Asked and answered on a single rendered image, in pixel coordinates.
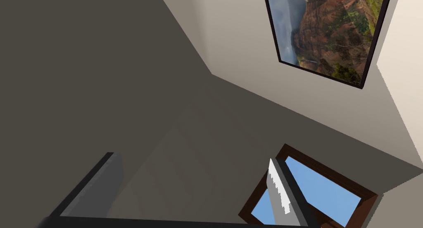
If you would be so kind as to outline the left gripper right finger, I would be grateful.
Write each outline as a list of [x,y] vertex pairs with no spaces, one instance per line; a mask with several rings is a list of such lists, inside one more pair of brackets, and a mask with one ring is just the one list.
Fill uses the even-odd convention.
[[276,225],[319,227],[319,222],[285,161],[270,159],[266,184]]

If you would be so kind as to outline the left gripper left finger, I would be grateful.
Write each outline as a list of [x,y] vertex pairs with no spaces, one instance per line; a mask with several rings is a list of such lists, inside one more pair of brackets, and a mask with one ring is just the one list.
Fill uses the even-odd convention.
[[121,155],[106,153],[50,215],[105,218],[123,178]]

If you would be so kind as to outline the brown framed window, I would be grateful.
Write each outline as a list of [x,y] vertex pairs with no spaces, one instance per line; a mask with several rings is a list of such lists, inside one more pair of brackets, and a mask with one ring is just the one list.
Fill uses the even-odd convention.
[[[319,227],[362,228],[378,195],[287,144],[275,159],[286,162]],[[266,184],[268,170],[242,207],[248,224],[276,225]]]

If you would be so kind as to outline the framed landscape picture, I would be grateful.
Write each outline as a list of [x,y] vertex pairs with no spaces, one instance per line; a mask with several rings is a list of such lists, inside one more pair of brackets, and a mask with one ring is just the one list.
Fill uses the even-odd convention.
[[278,61],[363,89],[390,0],[264,0]]

